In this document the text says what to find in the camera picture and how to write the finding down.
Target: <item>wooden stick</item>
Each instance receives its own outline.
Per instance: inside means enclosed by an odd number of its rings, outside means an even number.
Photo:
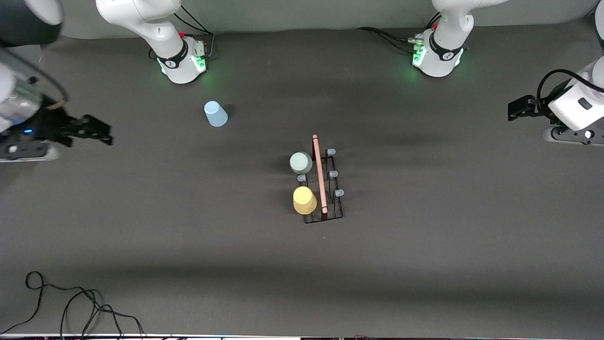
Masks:
[[[323,179],[323,162],[321,161],[321,149],[319,149],[319,136],[312,135],[312,145],[315,148],[316,171],[319,174],[319,191],[321,194],[321,212],[327,215],[327,198],[325,196],[325,179]]]

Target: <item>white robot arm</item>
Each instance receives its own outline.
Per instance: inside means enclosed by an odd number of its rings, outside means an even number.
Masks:
[[[490,7],[508,0],[432,0],[442,18],[438,28],[429,27],[416,34],[424,44],[413,59],[413,65],[431,77],[447,76],[459,64],[463,44],[474,28],[474,17],[470,11]]]
[[[97,0],[97,10],[110,24],[140,35],[158,56],[162,72],[174,83],[195,80],[206,70],[205,46],[181,37],[166,18],[180,9],[181,0]]]
[[[90,115],[77,119],[63,107],[65,89],[49,74],[21,57],[12,47],[50,44],[60,33],[63,11],[59,0],[0,1],[0,163],[52,160],[55,143],[72,146],[72,138],[91,138],[111,145],[111,127]],[[62,94],[53,100],[37,86],[27,67],[46,78]]]
[[[596,28],[600,43],[604,41],[604,2],[596,9]],[[542,96],[546,80],[556,73],[572,78]],[[527,95],[508,105],[508,120],[545,116],[554,126],[543,132],[548,142],[604,145],[604,129],[594,123],[604,117],[604,57],[587,65],[578,73],[558,69],[545,75],[537,88],[537,96]]]

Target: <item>dark gray table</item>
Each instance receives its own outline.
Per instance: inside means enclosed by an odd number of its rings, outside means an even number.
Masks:
[[[604,149],[506,120],[546,72],[600,56],[593,28],[468,44],[430,79],[364,31],[221,34],[209,72],[178,86],[142,39],[57,43],[44,67],[115,146],[0,167],[0,325],[32,312],[23,278],[40,270],[150,333],[601,339]],[[288,157],[313,133],[338,150],[346,217],[305,225]],[[57,332],[70,295],[49,290],[16,331]],[[72,331],[88,310],[74,304]]]

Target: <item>gray wall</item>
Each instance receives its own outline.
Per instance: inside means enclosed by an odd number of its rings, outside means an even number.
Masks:
[[[480,26],[554,24],[582,17],[597,2],[510,0],[473,13]],[[63,4],[65,36],[83,39],[134,36],[105,22],[97,13],[94,0],[63,0]],[[435,13],[430,0],[183,0],[183,4],[216,32],[421,27]],[[191,30],[174,17],[170,20],[179,30]]]

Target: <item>yellow cup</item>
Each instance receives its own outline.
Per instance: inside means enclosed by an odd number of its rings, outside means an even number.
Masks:
[[[294,209],[301,215],[308,215],[315,211],[316,197],[307,186],[299,186],[294,191]]]

